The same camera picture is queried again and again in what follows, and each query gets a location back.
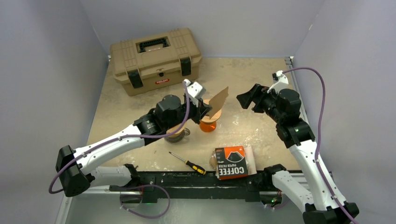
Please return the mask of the orange glass carafe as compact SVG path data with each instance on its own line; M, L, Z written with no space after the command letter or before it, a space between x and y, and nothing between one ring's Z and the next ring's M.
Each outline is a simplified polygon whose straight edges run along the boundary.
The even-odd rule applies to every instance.
M210 133L216 129L217 122L216 121L214 121L212 123L200 122L199 127L200 127L201 131L203 131L205 133Z

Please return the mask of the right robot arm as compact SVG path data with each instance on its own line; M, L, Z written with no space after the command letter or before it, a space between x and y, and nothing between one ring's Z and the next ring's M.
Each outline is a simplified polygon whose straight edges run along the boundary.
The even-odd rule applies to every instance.
M264 169L263 186L281 190L300 209L306 224L355 224L358 206L342 195L324 165L318 153L318 139L300 118L299 93L291 89L276 92L255 84L236 98L243 109L254 103L252 111L265 113L275 121L278 137L298 162L309 188L293 179L280 164Z

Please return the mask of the smoky glass carafe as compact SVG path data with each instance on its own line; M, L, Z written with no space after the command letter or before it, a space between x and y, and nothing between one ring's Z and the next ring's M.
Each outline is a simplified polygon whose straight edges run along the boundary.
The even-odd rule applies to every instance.
M190 130L188 129L188 128L184 128L184 131L179 135L179 136L177 136L177 137L175 137L175 138L169 138L169 137L166 137L166 138L164 138L165 139L165 141L167 141L168 143L177 143L177 142L180 142L185 136L188 136L188 135L190 135Z

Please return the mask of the wooden ring holder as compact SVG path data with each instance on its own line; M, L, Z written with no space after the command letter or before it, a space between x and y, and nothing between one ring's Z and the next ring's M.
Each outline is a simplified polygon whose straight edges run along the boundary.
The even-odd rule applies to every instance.
M171 129L167 130L166 133L167 134L173 133L172 135L169 135L168 137L169 138L175 138L175 137L179 136L184 131L184 128L185 128L185 125L183 125L181 127L181 125L179 124L179 125L176 125L175 127L171 128Z
M221 105L219 104L219 102L211 102L211 100L209 99L205 99L204 103L208 104L212 108L204 115L201 121L207 124L216 122L221 116Z

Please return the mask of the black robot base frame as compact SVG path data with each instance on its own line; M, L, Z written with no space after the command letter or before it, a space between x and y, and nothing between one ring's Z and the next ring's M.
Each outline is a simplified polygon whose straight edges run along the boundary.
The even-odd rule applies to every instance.
M215 172L201 175L195 171L140 171L132 164L120 167L98 167L83 174L77 166L64 171L59 179L67 197L77 196L91 187L109 186L110 191L136 191L143 203L172 199L240 199L263 201L265 194L275 192L271 176L285 167L276 164L243 178L219 180Z

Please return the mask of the coffee paper filter box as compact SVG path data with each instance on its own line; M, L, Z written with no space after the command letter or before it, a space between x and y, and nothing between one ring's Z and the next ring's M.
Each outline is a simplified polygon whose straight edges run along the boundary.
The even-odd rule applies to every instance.
M214 152L219 180L248 176L247 161L243 146L216 148Z

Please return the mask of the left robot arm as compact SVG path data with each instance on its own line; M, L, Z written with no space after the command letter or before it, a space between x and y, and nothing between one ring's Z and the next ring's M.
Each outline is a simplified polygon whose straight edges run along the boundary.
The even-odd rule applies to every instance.
M94 186L111 185L133 191L139 186L138 176L126 164L115 170L102 164L133 149L147 146L168 137L168 130L182 128L192 119L200 120L213 110L203 99L184 95L184 102L175 95L167 95L156 106L122 131L91 145L72 149L66 145L59 149L56 176L51 181L49 193L63 192L67 197L77 196Z

